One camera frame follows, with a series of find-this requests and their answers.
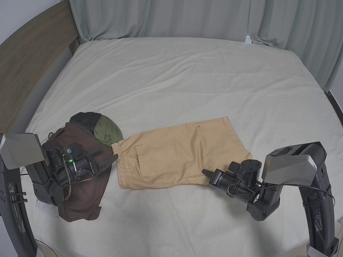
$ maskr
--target tan shorts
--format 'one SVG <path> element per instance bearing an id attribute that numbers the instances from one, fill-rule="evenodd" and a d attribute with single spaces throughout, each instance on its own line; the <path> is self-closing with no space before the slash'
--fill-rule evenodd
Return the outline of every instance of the tan shorts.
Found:
<path id="1" fill-rule="evenodd" d="M 202 169 L 251 159 L 227 117 L 142 132 L 114 143 L 122 188 L 208 184 Z"/>

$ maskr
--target white bed sheet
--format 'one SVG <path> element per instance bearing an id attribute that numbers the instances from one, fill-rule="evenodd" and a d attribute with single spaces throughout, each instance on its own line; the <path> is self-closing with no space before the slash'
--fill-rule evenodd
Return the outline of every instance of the white bed sheet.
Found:
<path id="1" fill-rule="evenodd" d="M 79 111 L 109 116 L 124 138 L 228 116 L 243 145 L 264 161 L 275 148 L 321 141 L 335 218 L 343 216 L 343 129 L 314 78 L 290 51 L 201 38 L 127 38 L 79 47 L 27 132 L 45 142 Z M 26 204 L 37 239 L 71 256 L 277 256 L 308 240 L 297 188 L 254 221 L 246 205 L 211 186 L 123 190 L 112 168 L 95 221 L 72 223 Z"/>

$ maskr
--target headboard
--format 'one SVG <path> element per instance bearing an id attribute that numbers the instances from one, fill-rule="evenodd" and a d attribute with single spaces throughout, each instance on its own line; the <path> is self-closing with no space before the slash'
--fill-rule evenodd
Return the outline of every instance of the headboard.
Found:
<path id="1" fill-rule="evenodd" d="M 13 130 L 18 115 L 30 110 L 24 116 L 26 125 L 29 123 L 29 115 L 33 116 L 48 90 L 37 85 L 66 49 L 69 54 L 76 51 L 78 36 L 69 1 L 64 0 L 31 19 L 0 45 L 0 133 L 23 132 Z M 43 91 L 38 94 L 38 103 L 35 89 Z M 35 96 L 35 104 L 28 102 L 30 96 Z"/>

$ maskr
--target brown garment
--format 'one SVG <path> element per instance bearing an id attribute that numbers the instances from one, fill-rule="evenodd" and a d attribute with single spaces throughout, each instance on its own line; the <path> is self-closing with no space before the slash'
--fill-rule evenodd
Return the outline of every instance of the brown garment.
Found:
<path id="1" fill-rule="evenodd" d="M 202 169 L 226 171 L 251 159 L 227 117 L 161 128 L 114 143 L 122 188 L 208 184 Z"/>
<path id="2" fill-rule="evenodd" d="M 84 127 L 68 122 L 64 128 L 54 133 L 49 140 L 56 140 L 62 145 L 66 152 L 72 143 L 79 143 L 83 149 L 102 146 L 103 150 L 93 155 L 96 162 L 102 162 L 113 155 L 112 149 L 100 143 L 94 135 Z M 64 220 L 72 222 L 79 219 L 95 220 L 98 218 L 101 207 L 99 206 L 104 195 L 111 167 L 93 177 L 89 181 L 75 183 L 71 186 L 71 195 L 63 205 L 58 207 L 58 214 Z M 69 187 L 64 189 L 65 197 L 68 195 Z"/>

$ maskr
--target gray-green curtain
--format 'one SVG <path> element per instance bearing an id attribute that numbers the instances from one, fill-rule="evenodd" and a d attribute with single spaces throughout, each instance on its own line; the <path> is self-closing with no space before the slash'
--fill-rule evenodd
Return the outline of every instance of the gray-green curtain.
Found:
<path id="1" fill-rule="evenodd" d="M 251 0 L 255 44 L 292 50 L 328 91 L 341 62 L 343 0 Z"/>
<path id="2" fill-rule="evenodd" d="M 81 42 L 142 36 L 245 41 L 250 0 L 70 0 Z"/>

